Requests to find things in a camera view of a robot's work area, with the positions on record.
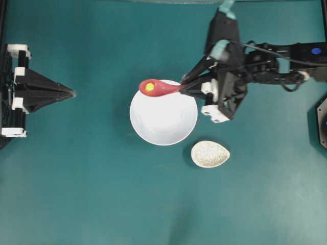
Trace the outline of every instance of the black cable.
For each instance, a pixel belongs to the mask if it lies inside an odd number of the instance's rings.
[[[241,42],[236,42],[236,41],[233,41],[233,40],[230,40],[230,42],[232,43],[236,43],[240,46],[244,46],[244,47],[249,47],[249,48],[252,48],[254,50],[259,50],[261,52],[265,52],[265,53],[269,53],[269,54],[272,54],[272,55],[275,55],[275,56],[278,56],[280,58],[283,58],[285,60],[288,60],[290,62],[293,62],[293,63],[297,63],[297,64],[301,64],[301,65],[310,65],[310,66],[327,66],[327,64],[325,63],[314,63],[314,62],[305,62],[305,61],[300,61],[300,60],[294,60],[294,59],[290,59],[290,58],[287,58],[285,56],[283,56],[282,54],[279,54],[277,52],[274,52],[274,51],[270,51],[270,50],[266,50],[264,48],[261,48],[261,47],[257,47],[257,46],[252,46],[252,45],[249,45],[249,44],[246,44],[246,43],[241,43]]]

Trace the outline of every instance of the white clip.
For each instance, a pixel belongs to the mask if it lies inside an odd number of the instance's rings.
[[[26,138],[27,136],[23,128],[2,128],[1,134],[8,138]]]
[[[29,51],[29,47],[27,47],[26,44],[8,44],[7,50],[13,58],[18,58],[19,51],[25,51],[26,57],[28,57],[29,59],[32,58],[31,52]]]
[[[229,118],[218,110],[218,105],[202,106],[201,113],[205,116],[211,116],[211,121],[216,124],[229,121]]]
[[[216,79],[211,79],[211,82],[206,82],[201,84],[201,92],[204,94],[212,93],[213,102],[218,101],[218,81]]]

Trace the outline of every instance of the teal table surface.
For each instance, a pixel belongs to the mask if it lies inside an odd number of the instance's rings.
[[[173,146],[137,136],[140,81],[179,81],[201,58],[218,5],[9,0],[5,40],[78,96],[28,116],[0,152],[1,245],[327,244],[327,152],[314,106],[326,83],[249,85],[233,121],[199,114]],[[239,2],[243,42],[324,41],[319,0]],[[192,145],[231,152],[201,169]]]

